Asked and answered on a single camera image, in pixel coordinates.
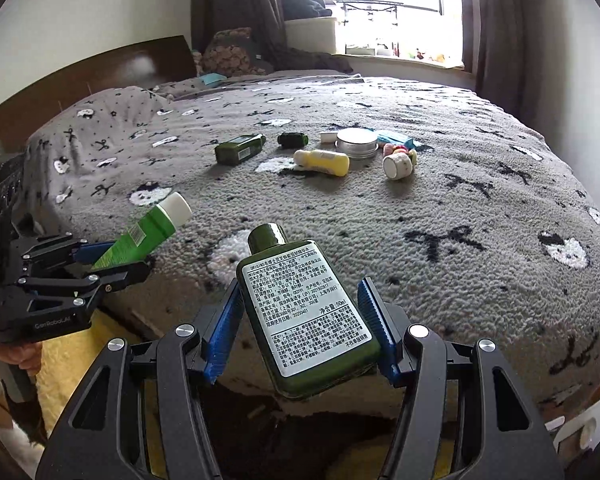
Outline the person's left hand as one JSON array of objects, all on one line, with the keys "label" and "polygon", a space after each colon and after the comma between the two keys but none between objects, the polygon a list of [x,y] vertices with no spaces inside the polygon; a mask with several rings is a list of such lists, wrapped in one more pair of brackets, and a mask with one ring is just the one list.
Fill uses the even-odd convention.
[{"label": "person's left hand", "polygon": [[43,345],[35,344],[2,344],[0,342],[0,362],[15,365],[25,370],[29,376],[38,374],[42,367]]}]

